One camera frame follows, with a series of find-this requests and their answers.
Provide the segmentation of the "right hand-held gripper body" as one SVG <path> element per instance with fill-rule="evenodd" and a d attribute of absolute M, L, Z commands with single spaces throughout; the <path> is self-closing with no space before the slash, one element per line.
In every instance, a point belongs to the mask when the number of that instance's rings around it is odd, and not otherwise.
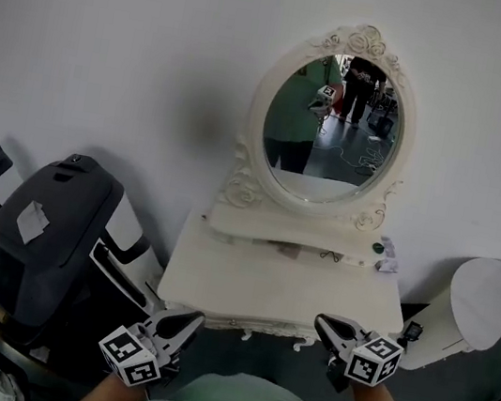
<path fill-rule="evenodd" d="M 403 354 L 395 340 L 376 331 L 366 332 L 354 322 L 339 324 L 337 334 L 340 342 L 331 362 L 347 378 L 374 387 L 394 375 Z"/>

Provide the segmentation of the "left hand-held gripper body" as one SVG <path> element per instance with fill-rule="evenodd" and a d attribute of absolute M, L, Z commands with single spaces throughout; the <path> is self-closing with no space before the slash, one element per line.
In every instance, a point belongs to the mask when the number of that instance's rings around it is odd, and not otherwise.
<path fill-rule="evenodd" d="M 164 331 L 157 329 L 159 312 L 145 322 L 119 326 L 99 340 L 106 363 L 124 383 L 140 386 L 171 380 L 179 374 L 180 354 L 195 334 L 184 341 L 165 338 Z"/>

